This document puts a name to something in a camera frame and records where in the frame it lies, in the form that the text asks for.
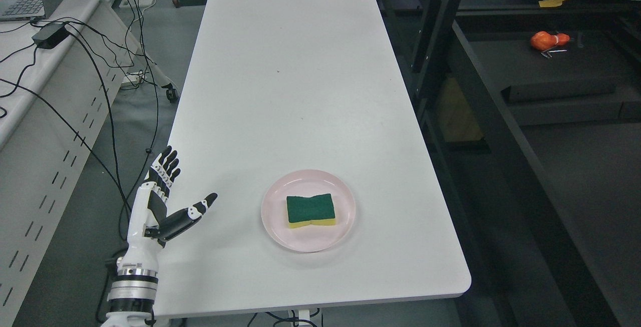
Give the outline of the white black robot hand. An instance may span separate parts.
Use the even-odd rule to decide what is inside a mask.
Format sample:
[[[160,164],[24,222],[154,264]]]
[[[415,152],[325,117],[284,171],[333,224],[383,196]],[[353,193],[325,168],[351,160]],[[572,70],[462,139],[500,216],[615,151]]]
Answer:
[[[158,253],[166,243],[195,226],[217,199],[218,195],[211,193],[169,214],[170,189],[181,172],[178,164],[178,151],[168,145],[147,170],[135,195],[128,226],[128,249],[117,262],[118,274],[133,274],[136,270],[156,273]]]

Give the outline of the white robot forearm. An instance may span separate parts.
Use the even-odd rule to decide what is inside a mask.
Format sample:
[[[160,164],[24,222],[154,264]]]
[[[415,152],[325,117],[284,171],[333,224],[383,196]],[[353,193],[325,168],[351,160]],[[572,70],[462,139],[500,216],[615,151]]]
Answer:
[[[158,282],[157,271],[118,260],[106,298],[109,310],[101,326],[155,326]]]

